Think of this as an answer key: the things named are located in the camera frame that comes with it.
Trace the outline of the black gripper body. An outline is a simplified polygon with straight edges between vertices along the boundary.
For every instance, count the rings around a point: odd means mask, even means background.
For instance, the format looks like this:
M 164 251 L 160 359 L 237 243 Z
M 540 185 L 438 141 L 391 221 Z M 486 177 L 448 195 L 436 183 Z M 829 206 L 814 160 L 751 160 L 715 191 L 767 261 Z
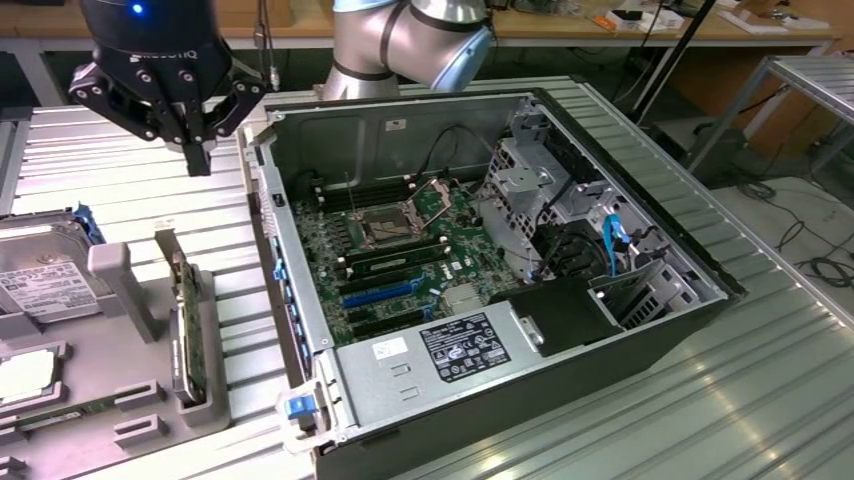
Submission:
M 91 62 L 136 94 L 137 72 L 149 70 L 201 144 L 203 102 L 225 83 L 232 59 L 213 3 L 83 1 L 80 8 L 95 42 Z

